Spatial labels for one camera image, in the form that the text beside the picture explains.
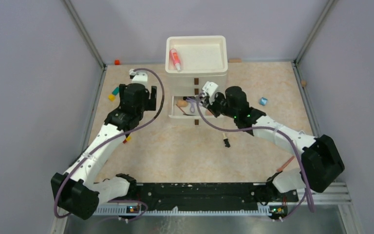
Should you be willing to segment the tan makeup sponge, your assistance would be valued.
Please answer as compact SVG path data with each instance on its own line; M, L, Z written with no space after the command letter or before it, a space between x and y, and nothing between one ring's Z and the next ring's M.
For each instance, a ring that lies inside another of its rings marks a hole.
M189 103L187 102L187 101L185 101L185 100L178 100L177 101L177 104L176 104L178 107L181 107L181 108L183 108L183 107L188 107L189 106Z

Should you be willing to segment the thin brown brush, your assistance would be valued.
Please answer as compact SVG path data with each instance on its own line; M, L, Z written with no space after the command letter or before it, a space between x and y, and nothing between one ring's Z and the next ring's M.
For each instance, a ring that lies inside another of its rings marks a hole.
M181 112L182 112L182 114L183 115L185 115L185 116L190 116L189 114L187 114L179 105L175 105Z

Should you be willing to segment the pink spray bottle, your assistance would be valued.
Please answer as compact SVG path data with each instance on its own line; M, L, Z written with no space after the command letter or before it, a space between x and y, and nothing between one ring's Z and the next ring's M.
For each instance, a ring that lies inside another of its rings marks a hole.
M178 56L178 52L175 48L170 49L169 51L170 60L173 63L173 66L175 69L180 72L182 70L181 68L181 61Z

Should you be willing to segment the white drawer organizer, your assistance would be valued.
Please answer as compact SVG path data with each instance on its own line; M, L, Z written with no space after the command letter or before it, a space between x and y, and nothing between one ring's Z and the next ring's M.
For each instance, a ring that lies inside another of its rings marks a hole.
M170 60L169 51L175 48L181 61L178 72ZM199 126L200 115L190 113L189 106L182 109L185 116L175 106L178 100L194 98L207 81L223 89L228 76L228 59L224 36L184 36L169 37L166 42L166 63L168 88L170 91L168 117L174 125Z

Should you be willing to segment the round peach makeup puff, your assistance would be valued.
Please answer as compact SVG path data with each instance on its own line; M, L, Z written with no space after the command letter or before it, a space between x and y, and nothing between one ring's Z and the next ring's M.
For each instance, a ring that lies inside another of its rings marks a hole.
M206 111L205 111L205 115L206 115L206 116L212 116L213 114L212 114L209 110L206 110Z

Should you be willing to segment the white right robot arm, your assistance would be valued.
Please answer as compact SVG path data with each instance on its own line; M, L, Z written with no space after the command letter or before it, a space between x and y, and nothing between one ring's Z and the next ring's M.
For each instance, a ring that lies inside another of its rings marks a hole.
M200 102L214 117L229 117L239 131L268 140L296 157L298 169L278 172L270 179L266 195L272 201L279 201L286 192L296 189L322 193L345 170L331 137L302 134L278 123L265 112L250 107L239 86L231 86L222 93L216 83L207 82Z

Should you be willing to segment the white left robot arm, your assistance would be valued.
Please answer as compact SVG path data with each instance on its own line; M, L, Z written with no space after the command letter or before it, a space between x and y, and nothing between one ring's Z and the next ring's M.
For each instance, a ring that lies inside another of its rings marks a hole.
M147 89L140 83L119 85L120 103L109 112L97 136L87 149L62 174L55 173L51 178L54 196L54 214L65 218L57 210L62 208L83 220L90 218L98 205L112 198L121 197L124 201L135 199L137 189L131 185L135 179L128 175L118 175L106 182L95 182L95 178L113 151L137 130L151 123L140 125L145 111L160 114L157 108L157 87Z

